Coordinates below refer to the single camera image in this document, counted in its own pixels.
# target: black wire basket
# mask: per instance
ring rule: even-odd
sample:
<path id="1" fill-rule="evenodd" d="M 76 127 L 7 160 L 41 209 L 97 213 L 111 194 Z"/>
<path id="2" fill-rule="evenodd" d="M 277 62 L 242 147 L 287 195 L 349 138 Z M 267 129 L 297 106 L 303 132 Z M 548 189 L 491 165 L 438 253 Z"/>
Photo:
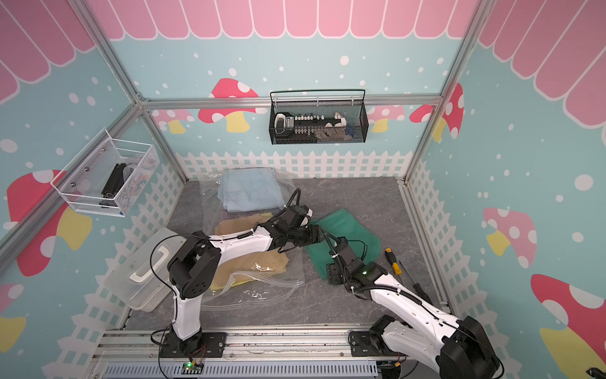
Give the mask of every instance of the black wire basket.
<path id="1" fill-rule="evenodd" d="M 368 133 L 365 90 L 270 92 L 271 143 L 363 143 Z"/>

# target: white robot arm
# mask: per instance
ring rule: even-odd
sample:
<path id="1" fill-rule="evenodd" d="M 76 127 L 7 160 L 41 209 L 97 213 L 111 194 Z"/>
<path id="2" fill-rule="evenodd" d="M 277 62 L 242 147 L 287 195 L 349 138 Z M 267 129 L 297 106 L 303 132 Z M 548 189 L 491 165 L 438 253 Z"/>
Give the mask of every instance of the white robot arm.
<path id="1" fill-rule="evenodd" d="M 373 301 L 404 322 L 391 319 L 380 330 L 380 341 L 376 343 L 420 361 L 442 378 L 492 378 L 501 362 L 476 320 L 460 320 L 446 314 L 420 299 L 381 266 L 365 265 L 349 248 L 347 239 L 336 238 L 318 225 L 309 224 L 311 210 L 299 206 L 298 201 L 297 205 L 290 205 L 291 201 L 268 222 L 251 230 L 221 236 L 196 232 L 198 237 L 188 237 L 168 263 L 170 284 L 176 294 L 175 317 L 168 338 L 172 335 L 185 356 L 199 348 L 201 296 L 219 264 L 252 252 L 282 249 L 289 242 L 296 247 L 326 241 L 341 283 L 351 291 L 350 295 L 369 293 Z"/>

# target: plastic storage box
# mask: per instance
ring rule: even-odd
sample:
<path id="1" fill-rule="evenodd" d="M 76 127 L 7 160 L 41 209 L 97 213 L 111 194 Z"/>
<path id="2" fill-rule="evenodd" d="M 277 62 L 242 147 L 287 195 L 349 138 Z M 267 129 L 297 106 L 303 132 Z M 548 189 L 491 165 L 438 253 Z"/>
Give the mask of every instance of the plastic storage box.
<path id="1" fill-rule="evenodd" d="M 117 266 L 105 279 L 104 286 L 132 309 L 153 311 L 171 291 L 154 276 L 150 268 L 150 254 L 155 245 L 172 235 L 175 237 L 158 246 L 151 261 L 156 274 L 168 283 L 168 261 L 185 243 L 185 238 L 163 227 Z"/>

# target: gray tabletop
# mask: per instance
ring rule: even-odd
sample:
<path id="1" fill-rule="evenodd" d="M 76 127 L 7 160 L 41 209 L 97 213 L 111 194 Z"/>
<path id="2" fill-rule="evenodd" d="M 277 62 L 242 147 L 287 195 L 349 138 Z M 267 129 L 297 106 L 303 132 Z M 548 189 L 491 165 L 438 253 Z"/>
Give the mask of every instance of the gray tabletop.
<path id="1" fill-rule="evenodd" d="M 435 304 L 435 290 L 394 178 L 296 179 L 295 184 L 302 190 L 301 204 L 313 210 L 314 218 L 323 218 L 344 208 L 378 236 L 381 251 L 391 248 Z M 202 229 L 200 204 L 198 182 L 191 181 L 185 186 L 167 227 L 176 233 Z M 269 306 L 204 310 L 200 315 L 202 327 L 374 323 L 383 314 L 393 315 L 373 301 L 355 298 L 342 286 L 329 285 L 320 279 L 307 254 L 300 254 L 305 285 L 297 288 L 290 298 Z M 383 253 L 376 262 L 391 271 Z M 259 285 L 247 283 L 231 290 L 255 289 Z M 169 295 L 153 312 L 133 311 L 126 329 L 166 327 L 172 318 L 172 305 L 172 295 Z"/>

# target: light blue cloth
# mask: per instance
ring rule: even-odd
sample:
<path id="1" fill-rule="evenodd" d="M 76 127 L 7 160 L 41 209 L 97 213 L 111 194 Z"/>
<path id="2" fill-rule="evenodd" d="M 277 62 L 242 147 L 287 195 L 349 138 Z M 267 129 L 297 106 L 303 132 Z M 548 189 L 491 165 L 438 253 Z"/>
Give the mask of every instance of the light blue cloth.
<path id="1" fill-rule="evenodd" d="M 273 169 L 236 169 L 223 173 L 217 197 L 228 212 L 284 207 Z"/>

